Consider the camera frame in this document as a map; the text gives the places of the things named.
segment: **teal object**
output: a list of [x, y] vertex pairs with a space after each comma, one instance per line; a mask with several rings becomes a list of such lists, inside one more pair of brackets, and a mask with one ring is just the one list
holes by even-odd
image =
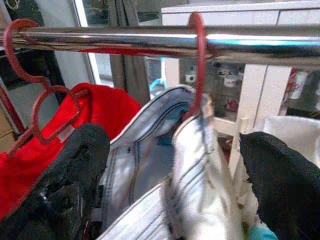
[[249, 240], [278, 240], [278, 238], [269, 228], [253, 226], [249, 231]]

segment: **red clothing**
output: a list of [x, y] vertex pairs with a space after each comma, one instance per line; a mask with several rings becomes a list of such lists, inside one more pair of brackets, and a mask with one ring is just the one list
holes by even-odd
[[[112, 140], [140, 110], [139, 104], [121, 89], [88, 83], [78, 84], [72, 89], [74, 93], [82, 90], [88, 90], [90, 94], [78, 99], [82, 111], [72, 124], [74, 128], [84, 123], [99, 124]], [[67, 96], [42, 134], [48, 137], [75, 113], [76, 106]], [[33, 137], [11, 159], [5, 152], [0, 153], [0, 221], [19, 207], [65, 143], [56, 137], [47, 145], [42, 145], [37, 137]]]

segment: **clothes rack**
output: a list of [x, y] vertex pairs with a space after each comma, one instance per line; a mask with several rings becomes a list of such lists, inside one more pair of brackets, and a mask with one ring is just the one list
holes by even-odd
[[[207, 26], [208, 58], [218, 62], [318, 69], [320, 26]], [[4, 30], [0, 29], [0, 45]], [[22, 29], [13, 46], [25, 49], [135, 56], [195, 57], [197, 35], [186, 26], [36, 27]]]

